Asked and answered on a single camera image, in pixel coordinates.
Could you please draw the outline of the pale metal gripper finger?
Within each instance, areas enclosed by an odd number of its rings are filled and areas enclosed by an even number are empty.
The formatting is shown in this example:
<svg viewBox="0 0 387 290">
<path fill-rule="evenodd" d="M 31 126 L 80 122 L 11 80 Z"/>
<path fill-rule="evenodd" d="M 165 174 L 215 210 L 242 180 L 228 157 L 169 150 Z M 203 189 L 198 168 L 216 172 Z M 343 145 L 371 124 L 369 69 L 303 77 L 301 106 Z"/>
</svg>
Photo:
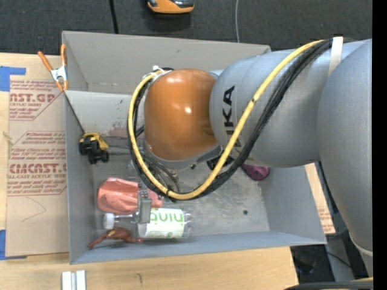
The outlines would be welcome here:
<svg viewBox="0 0 387 290">
<path fill-rule="evenodd" d="M 147 224 L 151 218 L 152 199 L 149 197 L 149 193 L 144 190 L 138 192 L 138 222 L 140 224 Z"/>
</svg>

